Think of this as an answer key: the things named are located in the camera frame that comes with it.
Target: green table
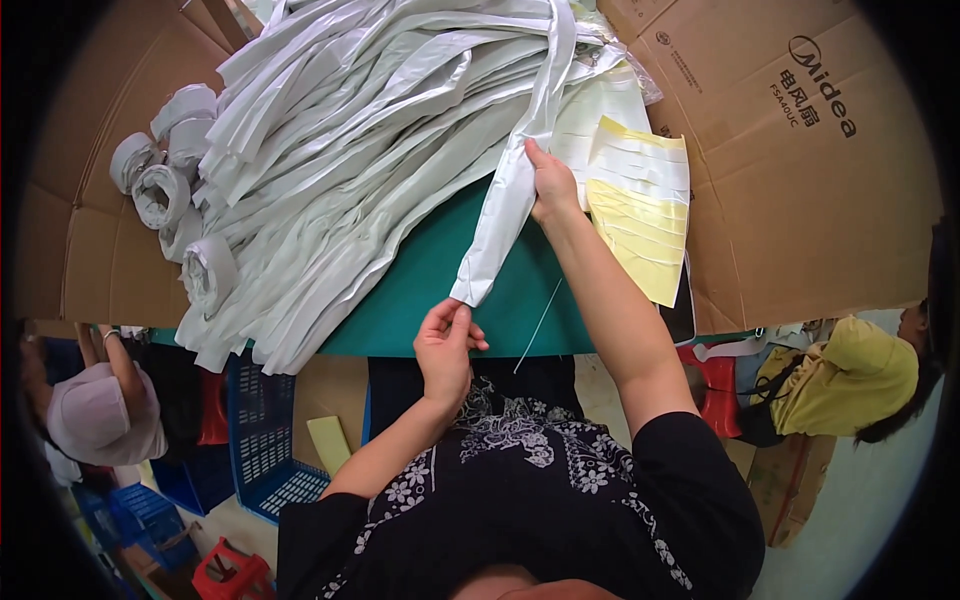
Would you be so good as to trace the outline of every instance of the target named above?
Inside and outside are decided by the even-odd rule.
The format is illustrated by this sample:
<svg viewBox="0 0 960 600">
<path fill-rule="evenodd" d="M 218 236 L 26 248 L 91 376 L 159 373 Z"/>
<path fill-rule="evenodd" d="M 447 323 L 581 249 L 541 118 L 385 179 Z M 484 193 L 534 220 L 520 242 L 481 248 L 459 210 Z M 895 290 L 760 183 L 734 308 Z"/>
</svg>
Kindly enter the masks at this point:
<svg viewBox="0 0 960 600">
<path fill-rule="evenodd" d="M 447 297 L 490 185 L 484 178 L 430 213 L 400 246 L 394 264 L 320 352 L 355 356 L 413 356 L 413 340 L 426 312 Z M 520 356 L 563 276 L 540 227 L 528 220 L 484 303 L 473 319 L 487 334 L 484 356 Z M 173 344 L 173 329 L 158 329 L 156 342 Z M 742 338 L 709 336 L 698 341 Z M 580 311 L 564 280 L 529 356 L 594 352 Z"/>
</svg>

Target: yellow shirt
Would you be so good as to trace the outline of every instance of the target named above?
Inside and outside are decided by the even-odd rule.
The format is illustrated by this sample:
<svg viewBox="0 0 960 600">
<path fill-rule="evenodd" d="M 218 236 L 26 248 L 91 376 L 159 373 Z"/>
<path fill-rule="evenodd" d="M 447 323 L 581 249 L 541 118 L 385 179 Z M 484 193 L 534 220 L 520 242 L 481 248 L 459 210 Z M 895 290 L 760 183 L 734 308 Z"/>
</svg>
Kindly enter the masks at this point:
<svg viewBox="0 0 960 600">
<path fill-rule="evenodd" d="M 757 379 L 773 378 L 799 350 L 777 347 Z M 826 343 L 814 344 L 770 404 L 777 432 L 853 436 L 896 413 L 917 388 L 917 352 L 876 325 L 847 317 Z M 760 402 L 751 396 L 750 403 Z"/>
</svg>

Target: black floral shirt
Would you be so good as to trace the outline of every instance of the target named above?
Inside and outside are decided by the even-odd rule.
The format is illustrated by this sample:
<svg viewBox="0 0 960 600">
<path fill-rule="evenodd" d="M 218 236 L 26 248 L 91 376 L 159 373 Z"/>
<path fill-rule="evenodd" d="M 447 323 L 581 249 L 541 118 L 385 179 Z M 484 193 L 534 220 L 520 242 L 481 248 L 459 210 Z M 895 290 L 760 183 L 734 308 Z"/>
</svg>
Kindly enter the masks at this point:
<svg viewBox="0 0 960 600">
<path fill-rule="evenodd" d="M 695 415 L 650 421 L 631 453 L 604 425 L 480 379 L 444 438 L 375 498 L 284 508 L 277 588 L 446 598 L 486 566 L 519 564 L 623 598 L 745 598 L 763 552 L 749 491 Z"/>
</svg>

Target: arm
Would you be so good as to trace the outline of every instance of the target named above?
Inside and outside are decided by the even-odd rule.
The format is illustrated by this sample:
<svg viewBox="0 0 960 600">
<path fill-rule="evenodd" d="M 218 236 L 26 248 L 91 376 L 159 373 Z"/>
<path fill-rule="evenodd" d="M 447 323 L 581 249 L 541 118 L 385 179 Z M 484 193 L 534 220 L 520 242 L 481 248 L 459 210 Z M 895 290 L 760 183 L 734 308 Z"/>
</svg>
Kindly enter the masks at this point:
<svg viewBox="0 0 960 600">
<path fill-rule="evenodd" d="M 468 351 L 489 347 L 483 331 L 471 321 L 469 307 L 450 298 L 433 307 L 414 340 L 423 397 L 347 459 L 320 499 L 338 492 L 373 498 L 418 454 L 436 444 L 467 397 Z"/>
<path fill-rule="evenodd" d="M 537 168 L 531 214 L 550 240 L 590 340 L 616 384 L 631 437 L 665 413 L 699 415 L 666 324 L 580 209 L 573 174 L 533 140 L 526 148 Z"/>
<path fill-rule="evenodd" d="M 97 356 L 97 349 L 93 346 L 93 340 L 90 338 L 90 324 L 74 323 L 77 329 L 77 344 L 80 346 L 80 354 L 84 358 L 84 368 L 89 369 L 100 362 Z"/>
<path fill-rule="evenodd" d="M 106 336 L 112 330 L 110 325 L 97 325 L 100 334 Z M 143 379 L 133 364 L 127 349 L 123 347 L 119 335 L 110 335 L 104 338 L 104 352 L 110 362 L 113 375 L 120 383 L 120 392 L 123 394 L 124 405 L 131 423 L 147 416 L 147 390 L 143 387 Z"/>
</svg>

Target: white thread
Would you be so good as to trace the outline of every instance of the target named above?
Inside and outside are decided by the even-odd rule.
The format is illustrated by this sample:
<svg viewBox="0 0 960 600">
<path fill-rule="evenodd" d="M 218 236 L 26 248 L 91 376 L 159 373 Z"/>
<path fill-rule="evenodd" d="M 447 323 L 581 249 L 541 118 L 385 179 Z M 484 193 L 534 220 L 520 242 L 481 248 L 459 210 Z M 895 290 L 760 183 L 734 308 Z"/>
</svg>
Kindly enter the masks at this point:
<svg viewBox="0 0 960 600">
<path fill-rule="evenodd" d="M 540 315 L 540 321 L 537 323 L 537 328 L 534 329 L 533 336 L 530 337 L 530 343 L 527 344 L 527 348 L 523 351 L 523 355 L 520 356 L 520 360 L 516 361 L 516 366 L 514 367 L 514 375 L 516 375 L 516 370 L 520 368 L 520 363 L 523 362 L 523 359 L 527 357 L 527 352 L 530 351 L 530 346 L 534 344 L 534 340 L 537 338 L 537 332 L 540 331 L 540 326 L 543 324 L 543 319 L 546 317 L 546 311 L 550 310 L 550 304 L 553 303 L 553 297 L 557 295 L 557 290 L 560 289 L 560 284 L 564 282 L 564 278 L 561 277 L 557 281 L 557 287 L 553 288 L 553 294 L 550 295 L 550 301 L 546 304 L 546 308 L 543 309 L 543 314 Z"/>
</svg>

